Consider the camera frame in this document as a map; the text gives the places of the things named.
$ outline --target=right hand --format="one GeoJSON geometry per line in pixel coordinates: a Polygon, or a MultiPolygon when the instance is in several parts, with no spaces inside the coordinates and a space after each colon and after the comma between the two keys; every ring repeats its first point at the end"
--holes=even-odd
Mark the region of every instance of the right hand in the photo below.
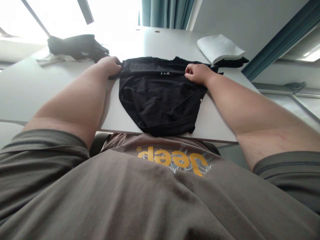
{"type": "Polygon", "coordinates": [[[184,76],[191,82],[206,86],[216,73],[204,64],[188,64],[184,76]]]}

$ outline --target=folded white cloth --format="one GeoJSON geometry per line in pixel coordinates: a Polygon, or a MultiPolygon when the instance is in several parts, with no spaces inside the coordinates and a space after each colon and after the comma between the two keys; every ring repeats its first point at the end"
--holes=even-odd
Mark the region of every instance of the folded white cloth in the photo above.
{"type": "Polygon", "coordinates": [[[52,53],[50,53],[48,56],[44,58],[36,59],[36,61],[40,66],[46,66],[52,63],[57,63],[57,62],[89,62],[93,60],[91,58],[83,58],[80,60],[75,60],[73,57],[69,55],[63,55],[63,54],[53,55],[52,53]]]}
{"type": "Polygon", "coordinates": [[[212,64],[222,59],[237,60],[245,54],[245,51],[222,34],[200,38],[197,45],[212,64]]]}

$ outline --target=folded black cloth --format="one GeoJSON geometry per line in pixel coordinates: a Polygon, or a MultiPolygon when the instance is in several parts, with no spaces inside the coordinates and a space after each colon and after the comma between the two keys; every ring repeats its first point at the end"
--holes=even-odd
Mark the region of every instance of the folded black cloth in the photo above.
{"type": "Polygon", "coordinates": [[[93,34],[78,35],[65,39],[51,36],[48,39],[48,47],[54,55],[70,55],[75,60],[88,57],[95,63],[109,55],[109,50],[101,46],[94,39],[93,34]]]}
{"type": "Polygon", "coordinates": [[[216,62],[214,65],[217,67],[230,67],[230,68],[238,68],[242,67],[244,63],[248,63],[249,60],[245,57],[242,57],[237,60],[220,60],[219,62],[216,62]]]}
{"type": "MultiPolygon", "coordinates": [[[[185,78],[189,63],[201,64],[179,57],[127,59],[120,63],[121,72],[109,78],[120,77],[120,102],[143,132],[161,137],[194,131],[207,88],[185,78]]],[[[218,72],[217,66],[206,65],[218,72]]]]}

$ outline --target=curtain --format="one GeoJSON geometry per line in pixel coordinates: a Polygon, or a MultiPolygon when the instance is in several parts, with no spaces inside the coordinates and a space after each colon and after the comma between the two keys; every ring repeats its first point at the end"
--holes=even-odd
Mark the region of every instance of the curtain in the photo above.
{"type": "Polygon", "coordinates": [[[252,81],[319,23],[320,1],[309,0],[280,32],[246,65],[242,73],[252,81]]]}
{"type": "Polygon", "coordinates": [[[142,26],[186,29],[194,0],[140,0],[142,26]]]}

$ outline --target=black shirt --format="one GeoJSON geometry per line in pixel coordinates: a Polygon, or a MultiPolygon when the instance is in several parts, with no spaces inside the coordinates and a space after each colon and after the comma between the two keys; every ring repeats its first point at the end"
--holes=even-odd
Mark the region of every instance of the black shirt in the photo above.
{"type": "MultiPolygon", "coordinates": [[[[145,133],[155,137],[192,133],[207,88],[185,78],[189,62],[140,57],[121,63],[119,99],[129,116],[145,133]]],[[[210,67],[214,72],[218,67],[210,67]]]]}

